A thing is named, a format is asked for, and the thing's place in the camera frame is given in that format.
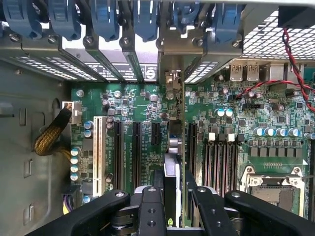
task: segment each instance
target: white pci slot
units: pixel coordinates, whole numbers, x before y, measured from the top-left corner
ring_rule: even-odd
[[[93,132],[93,196],[105,191],[106,117],[94,117]]]

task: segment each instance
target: ventilation grille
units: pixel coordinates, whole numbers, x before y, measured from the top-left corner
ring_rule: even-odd
[[[65,79],[65,80],[77,80],[77,78],[75,78],[75,77],[73,77],[71,75],[68,75],[68,74],[63,73],[63,72],[61,72],[59,70],[51,68],[50,66],[42,64],[40,62],[37,62],[37,61],[35,61],[35,60],[31,59],[31,58],[28,58],[28,57],[11,57],[11,58],[17,60],[18,62],[21,62],[21,63],[24,63],[26,65],[35,67],[36,69],[42,70],[42,71],[44,71],[46,73],[50,73],[52,75],[61,77],[61,78]]]
[[[250,32],[244,40],[242,58],[288,59],[282,42],[283,29],[278,26],[278,11]],[[315,59],[315,26],[289,29],[290,46],[296,59]]]

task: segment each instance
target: chip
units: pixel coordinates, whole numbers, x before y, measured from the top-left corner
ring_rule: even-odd
[[[216,123],[217,122],[217,119],[216,118],[210,118],[210,123],[211,124],[214,124],[214,123]]]
[[[285,123],[285,117],[278,117],[278,123]]]
[[[245,126],[245,120],[244,120],[244,119],[240,119],[240,120],[238,121],[238,125],[239,125],[239,126]]]

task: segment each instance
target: pcie slot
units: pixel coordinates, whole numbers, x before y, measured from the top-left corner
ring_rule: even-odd
[[[315,175],[315,141],[311,141],[310,175]],[[315,179],[309,178],[309,210],[308,219],[315,221]]]
[[[142,124],[132,124],[132,188],[141,186],[141,142]]]
[[[189,170],[196,178],[196,148],[197,148],[197,138],[198,138],[198,125],[189,124],[188,126],[188,154],[189,154]]]
[[[93,196],[105,191],[106,117],[94,117],[93,137]]]
[[[124,189],[124,125],[114,124],[114,184],[115,189]]]

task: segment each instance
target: blue plastic clip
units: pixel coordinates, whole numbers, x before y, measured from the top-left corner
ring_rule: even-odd
[[[198,12],[200,10],[200,4],[187,3],[187,2],[175,2],[174,3],[174,12],[173,12],[173,21],[174,26],[181,32],[185,33],[185,28],[188,25],[193,25],[194,20],[196,19]]]
[[[138,11],[138,1],[133,2],[133,30],[143,42],[153,41],[158,37],[158,3],[152,1],[152,14],[150,13],[151,2],[141,1]]]
[[[49,17],[53,30],[68,41],[81,38],[81,25],[75,0],[49,0]]]
[[[42,38],[39,16],[32,0],[3,0],[3,12],[11,30],[31,39]]]
[[[106,0],[91,1],[91,15],[93,28],[97,35],[103,37],[106,42],[119,38],[116,0],[110,0],[110,6]]]
[[[232,42],[236,39],[243,8],[241,4],[216,4],[214,16],[216,43]]]

